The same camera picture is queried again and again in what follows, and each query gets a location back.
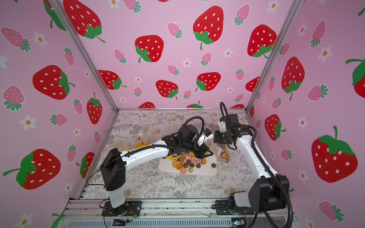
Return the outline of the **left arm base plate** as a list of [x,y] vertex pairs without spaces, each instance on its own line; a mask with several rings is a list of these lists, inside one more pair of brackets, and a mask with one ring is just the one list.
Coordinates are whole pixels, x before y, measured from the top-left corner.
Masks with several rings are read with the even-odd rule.
[[113,208],[110,201],[107,201],[102,208],[102,216],[103,217],[115,217],[115,216],[139,216],[142,201],[126,201],[125,204]]

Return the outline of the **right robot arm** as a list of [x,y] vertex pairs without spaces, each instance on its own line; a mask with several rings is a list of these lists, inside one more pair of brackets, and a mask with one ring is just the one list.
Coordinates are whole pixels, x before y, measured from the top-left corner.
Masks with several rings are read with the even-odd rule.
[[287,209],[285,227],[290,228],[294,220],[293,206],[289,197],[290,182],[286,176],[280,176],[269,164],[256,144],[257,130],[246,124],[240,124],[236,114],[224,114],[220,118],[220,129],[214,134],[214,143],[233,145],[244,153],[255,182],[248,192],[230,194],[228,204],[232,213],[244,213],[249,210],[257,217],[263,213],[272,227],[276,227],[269,211]]

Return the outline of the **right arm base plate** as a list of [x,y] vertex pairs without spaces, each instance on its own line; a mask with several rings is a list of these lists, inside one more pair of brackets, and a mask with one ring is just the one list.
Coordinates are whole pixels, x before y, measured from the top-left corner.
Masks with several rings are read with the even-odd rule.
[[211,207],[217,215],[254,215],[253,209],[248,207],[238,207],[234,202],[225,200],[216,200]]

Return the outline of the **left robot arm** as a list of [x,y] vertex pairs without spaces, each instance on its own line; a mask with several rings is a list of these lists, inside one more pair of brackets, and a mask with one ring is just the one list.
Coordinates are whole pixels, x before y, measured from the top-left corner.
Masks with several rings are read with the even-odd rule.
[[183,125],[177,133],[167,135],[151,145],[123,152],[117,148],[110,150],[100,166],[100,171],[111,207],[126,207],[123,185],[125,175],[131,169],[151,160],[182,152],[192,152],[199,159],[212,156],[213,152],[205,144],[212,138],[213,133],[209,129],[202,129],[198,133],[193,125],[188,124]]

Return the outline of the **ziploc bag yellow duck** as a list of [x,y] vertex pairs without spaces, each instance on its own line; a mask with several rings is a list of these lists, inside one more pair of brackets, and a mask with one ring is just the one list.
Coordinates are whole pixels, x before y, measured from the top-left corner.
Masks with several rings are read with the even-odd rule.
[[156,126],[145,125],[135,136],[134,149],[148,146],[161,139],[161,129]]

